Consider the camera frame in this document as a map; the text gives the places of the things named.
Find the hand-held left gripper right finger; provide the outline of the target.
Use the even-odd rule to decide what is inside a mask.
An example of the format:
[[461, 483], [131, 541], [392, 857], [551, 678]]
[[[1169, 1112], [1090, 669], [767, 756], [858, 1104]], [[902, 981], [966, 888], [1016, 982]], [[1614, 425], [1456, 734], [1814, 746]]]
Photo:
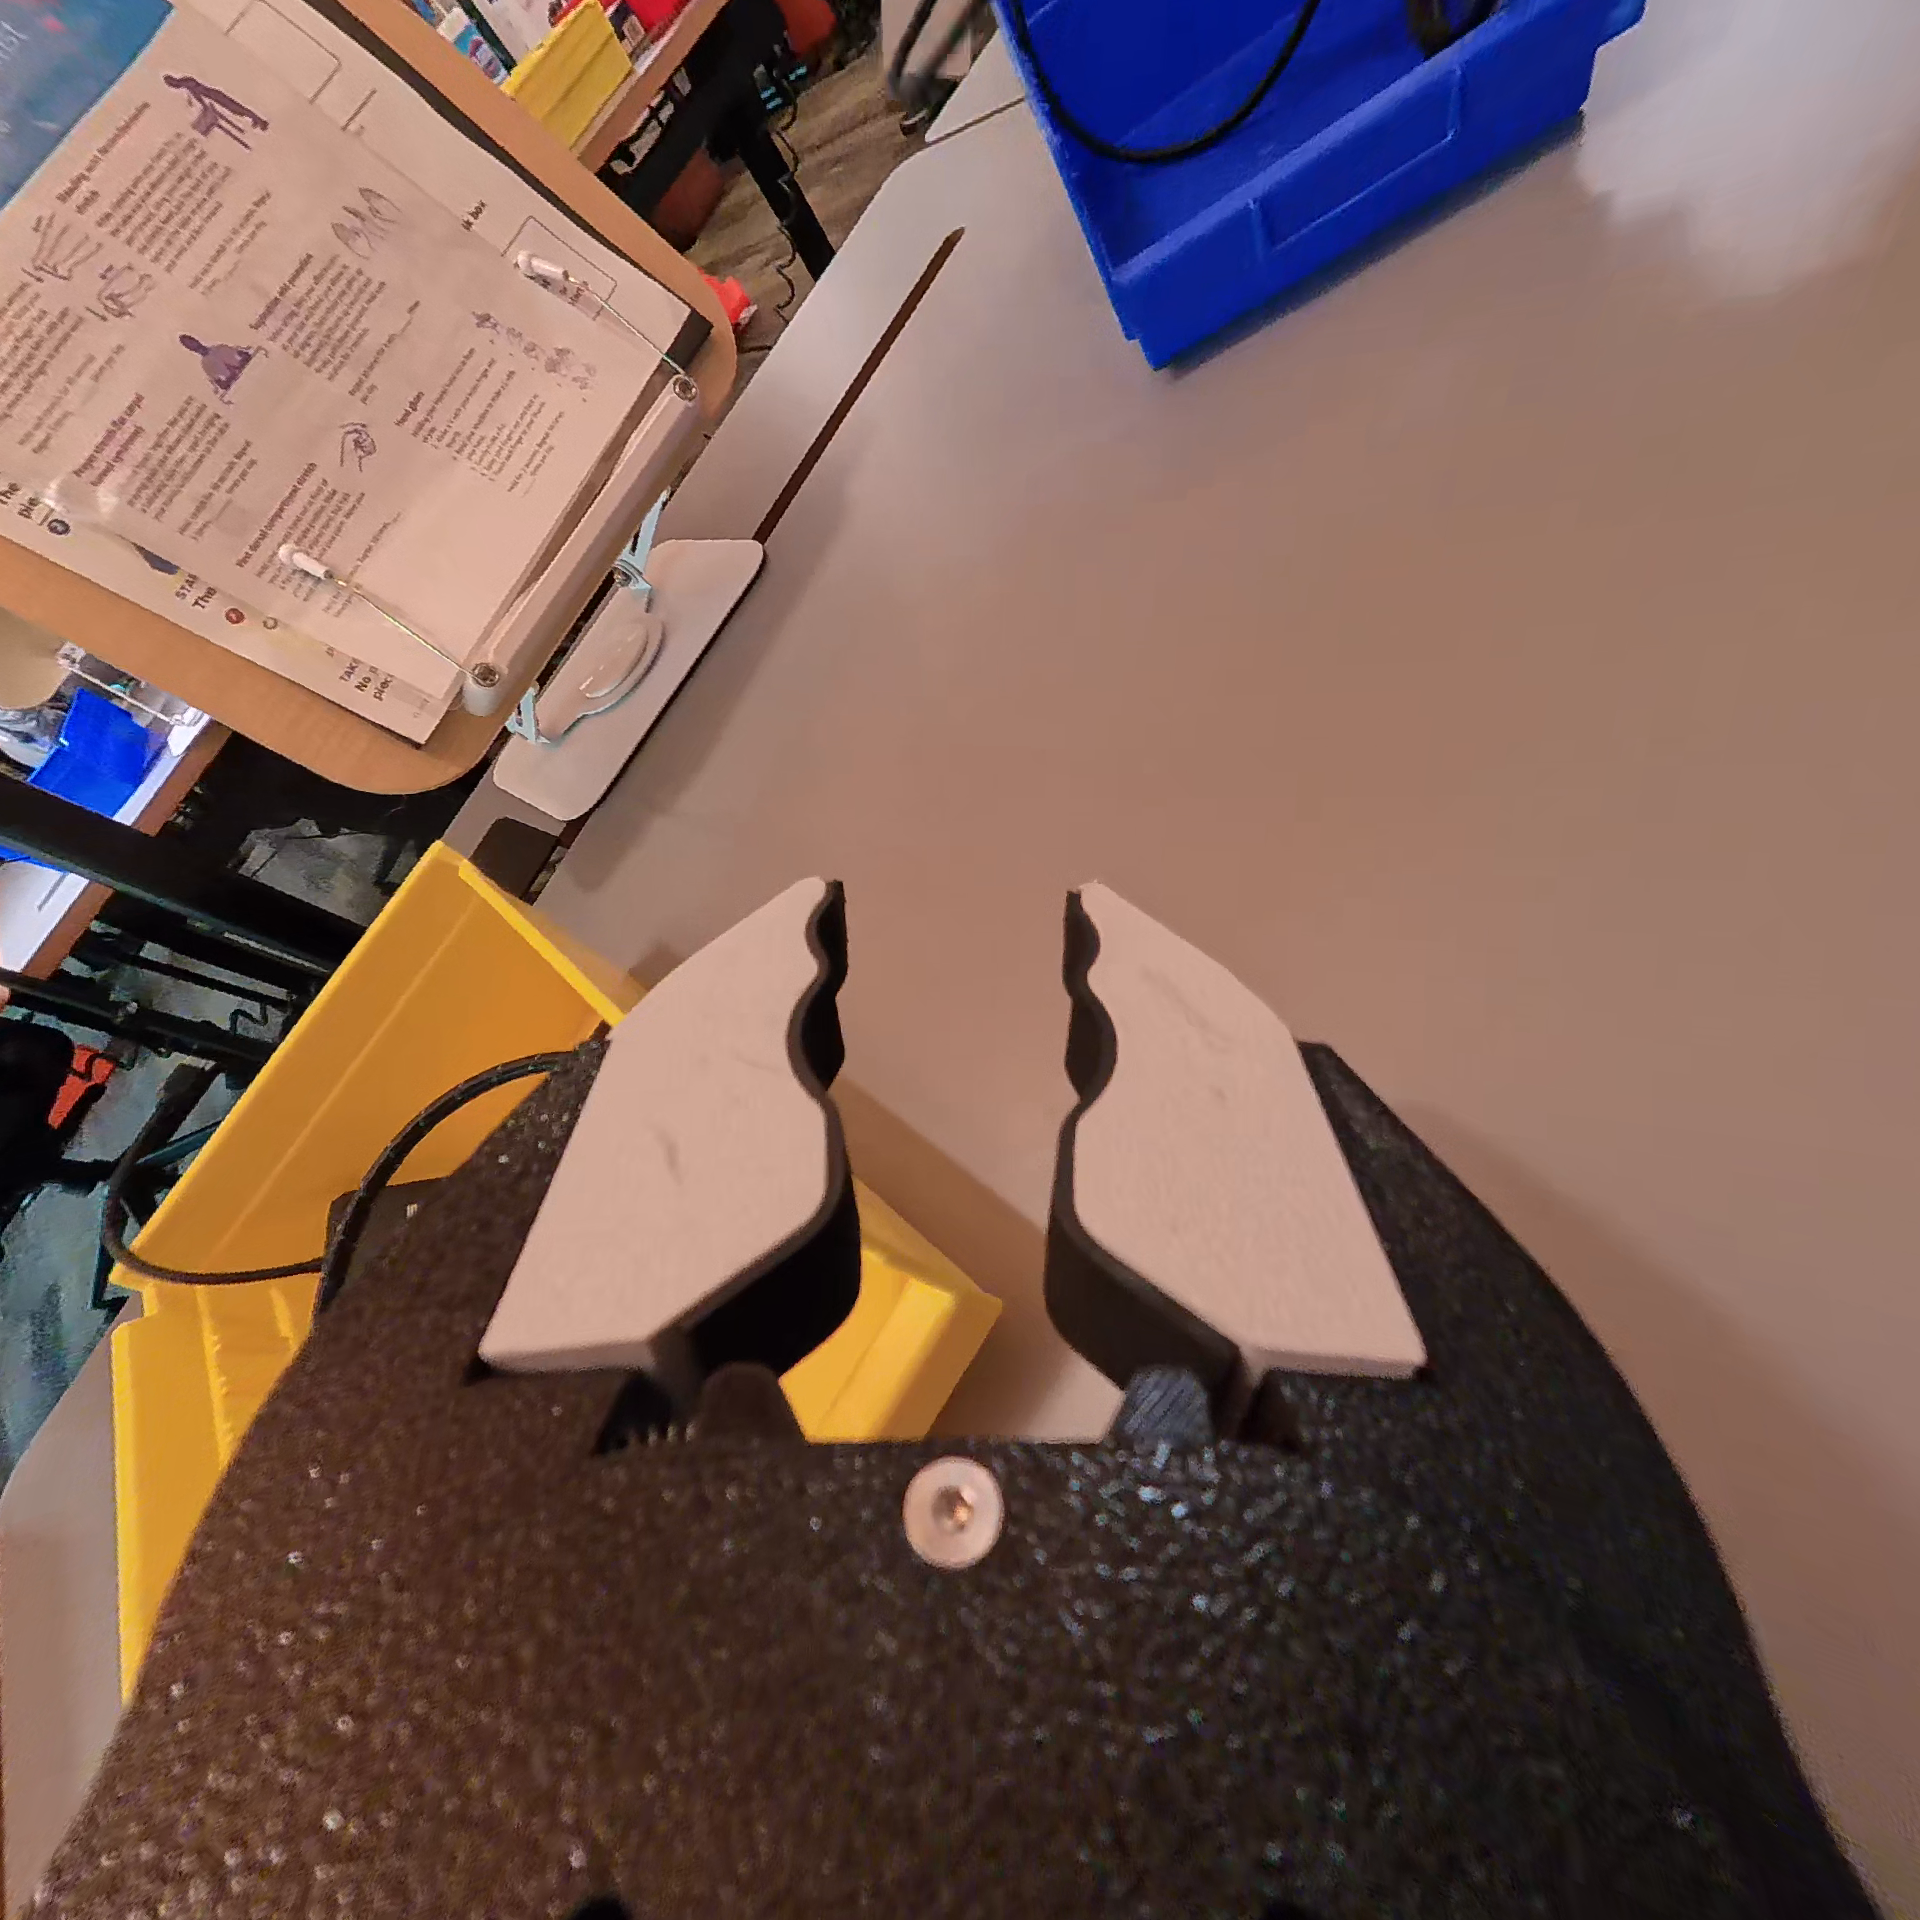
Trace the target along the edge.
[[1414, 1379], [1423, 1338], [1280, 1014], [1097, 881], [1062, 908], [1062, 987], [1045, 1305], [1066, 1348], [1114, 1387]]

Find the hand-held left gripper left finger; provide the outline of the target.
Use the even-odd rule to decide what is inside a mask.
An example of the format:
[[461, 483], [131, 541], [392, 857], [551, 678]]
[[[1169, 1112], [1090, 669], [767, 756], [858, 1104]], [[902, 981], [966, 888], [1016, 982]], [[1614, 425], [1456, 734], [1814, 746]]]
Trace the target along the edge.
[[611, 1028], [477, 1344], [501, 1377], [784, 1377], [851, 1314], [839, 881], [803, 877]]

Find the black square hub with cable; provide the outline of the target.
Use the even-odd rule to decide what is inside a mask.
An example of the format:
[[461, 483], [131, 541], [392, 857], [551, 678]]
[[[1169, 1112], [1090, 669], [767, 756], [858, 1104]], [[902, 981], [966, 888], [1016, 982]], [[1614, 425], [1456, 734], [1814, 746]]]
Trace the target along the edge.
[[392, 1186], [405, 1161], [414, 1157], [418, 1146], [423, 1146], [446, 1120], [471, 1106], [475, 1099], [536, 1076], [547, 1076], [551, 1072], [570, 1065], [574, 1058], [574, 1048], [523, 1054], [518, 1058], [509, 1058], [507, 1064], [495, 1064], [486, 1070], [472, 1072], [464, 1082], [432, 1097], [379, 1149], [368, 1172], [346, 1193], [345, 1209], [336, 1224], [327, 1228], [327, 1240], [320, 1253], [287, 1264], [265, 1264], [250, 1268], [181, 1268], [158, 1264], [139, 1256], [128, 1240], [128, 1185], [131, 1163], [139, 1157], [139, 1148], [134, 1146], [120, 1161], [113, 1163], [102, 1198], [97, 1246], [105, 1259], [105, 1272], [112, 1273], [113, 1268], [125, 1268], [137, 1281], [189, 1289], [237, 1289], [246, 1284], [314, 1278], [314, 1307], [321, 1313], [345, 1289], [352, 1261], [357, 1259], [381, 1198]]

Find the yellow storage bin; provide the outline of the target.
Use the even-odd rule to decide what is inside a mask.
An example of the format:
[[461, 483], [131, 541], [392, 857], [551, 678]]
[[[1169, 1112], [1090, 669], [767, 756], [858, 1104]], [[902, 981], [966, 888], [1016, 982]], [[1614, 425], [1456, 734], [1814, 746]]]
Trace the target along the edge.
[[[349, 1193], [432, 1097], [465, 1076], [616, 1024], [641, 987], [432, 846], [281, 1038], [134, 1237], [189, 1272], [313, 1258]], [[1000, 1305], [863, 1185], [850, 1320], [784, 1393], [817, 1442], [906, 1440], [984, 1344]], [[208, 1500], [314, 1314], [298, 1273], [181, 1288], [112, 1272], [139, 1317], [109, 1338], [120, 1696]]]
[[598, 114], [633, 81], [633, 60], [598, 3], [563, 5], [501, 89], [563, 149], [577, 152]]

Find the blue storage bin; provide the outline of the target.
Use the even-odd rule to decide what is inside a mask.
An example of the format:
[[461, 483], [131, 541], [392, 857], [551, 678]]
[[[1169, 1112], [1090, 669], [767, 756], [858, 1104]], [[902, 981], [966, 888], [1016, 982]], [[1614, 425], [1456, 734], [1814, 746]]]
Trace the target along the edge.
[[113, 818], [163, 755], [163, 734], [91, 689], [72, 690], [54, 746], [26, 776], [26, 787]]
[[1151, 368], [1533, 155], [1642, 3], [1013, 3], [1015, 73]]

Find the grey desk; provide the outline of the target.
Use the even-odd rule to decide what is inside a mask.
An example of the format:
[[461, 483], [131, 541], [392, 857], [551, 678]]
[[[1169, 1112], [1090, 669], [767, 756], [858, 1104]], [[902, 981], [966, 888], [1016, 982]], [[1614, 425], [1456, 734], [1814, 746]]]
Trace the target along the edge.
[[[1027, 109], [839, 266], [547, 898], [840, 881], [848, 1154], [999, 1328], [913, 1446], [489, 1372], [590, 1048], [321, 1314], [29, 1915], [1915, 1915], [1915, 5], [1647, 5], [1175, 374]], [[1090, 881], [1303, 1048], [1414, 1379], [1050, 1326]]]

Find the document holder with instruction sheet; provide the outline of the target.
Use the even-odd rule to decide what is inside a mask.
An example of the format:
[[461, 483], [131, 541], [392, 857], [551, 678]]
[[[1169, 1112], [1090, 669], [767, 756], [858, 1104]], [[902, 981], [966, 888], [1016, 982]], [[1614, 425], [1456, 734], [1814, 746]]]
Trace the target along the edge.
[[[680, 332], [680, 341], [694, 350], [679, 361], [699, 392], [699, 427], [715, 424], [731, 393], [735, 344], [712, 288], [680, 252], [598, 184], [568, 144], [439, 40], [411, 6], [346, 3], [295, 5], [295, 12], [301, 26], [327, 22], [360, 43], [464, 141], [491, 154], [535, 189], [567, 229], [591, 235], [602, 252], [699, 316], [701, 328]], [[219, 648], [187, 625], [177, 601], [160, 610], [144, 608], [125, 590], [79, 574], [72, 561], [37, 552], [25, 534], [26, 523], [6, 505], [2, 604], [9, 616], [160, 683], [227, 731], [329, 781], [384, 795], [442, 787], [472, 768], [501, 731], [494, 718], [450, 713], [425, 744], [405, 740], [272, 667]]]

